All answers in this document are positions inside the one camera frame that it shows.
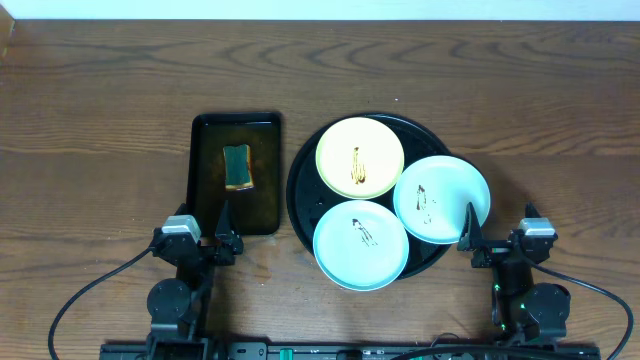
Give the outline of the green and yellow sponge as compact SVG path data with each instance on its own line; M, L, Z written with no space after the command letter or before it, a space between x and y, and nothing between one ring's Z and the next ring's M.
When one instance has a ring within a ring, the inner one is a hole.
M251 148L247 144L225 146L225 190L241 191L254 187L251 171Z

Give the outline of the pale green plate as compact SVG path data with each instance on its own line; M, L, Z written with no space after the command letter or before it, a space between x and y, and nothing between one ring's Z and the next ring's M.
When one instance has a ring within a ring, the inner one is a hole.
M454 156L420 159L403 171L393 191L393 208L405 230L438 245L456 243L471 204L480 223L491 209L491 194L481 172Z

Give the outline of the pale blue plate front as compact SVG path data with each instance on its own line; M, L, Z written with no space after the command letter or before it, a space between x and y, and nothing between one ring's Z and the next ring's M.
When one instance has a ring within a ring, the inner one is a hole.
M351 200L329 209L313 233L313 253L324 274L354 291L383 288L403 272L408 235L386 207Z

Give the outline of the yellow plate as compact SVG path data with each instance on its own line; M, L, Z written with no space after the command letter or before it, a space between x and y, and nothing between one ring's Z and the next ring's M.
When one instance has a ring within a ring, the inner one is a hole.
M389 191L404 169L398 136L380 121L351 117L331 125L316 147L323 182L350 199L371 199Z

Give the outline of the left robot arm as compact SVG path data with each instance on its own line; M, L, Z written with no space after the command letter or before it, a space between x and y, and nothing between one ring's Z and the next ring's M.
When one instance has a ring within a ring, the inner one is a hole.
M229 204L221 210L214 243L201 243L202 232L181 205L175 215L154 230L150 252L176 267L176 275L157 283L147 297L151 315L148 359L225 359L226 346L203 330L211 299L215 269L231 266L243 253Z

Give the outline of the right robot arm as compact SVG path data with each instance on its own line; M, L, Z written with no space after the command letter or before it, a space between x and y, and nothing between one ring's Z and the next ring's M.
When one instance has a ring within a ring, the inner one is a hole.
M492 322L502 346L549 346L566 335L571 295L558 284L536 283L532 268L550 256L557 233L533 204L505 240L488 240L471 203L466 206L457 249L471 252L471 266L493 274Z

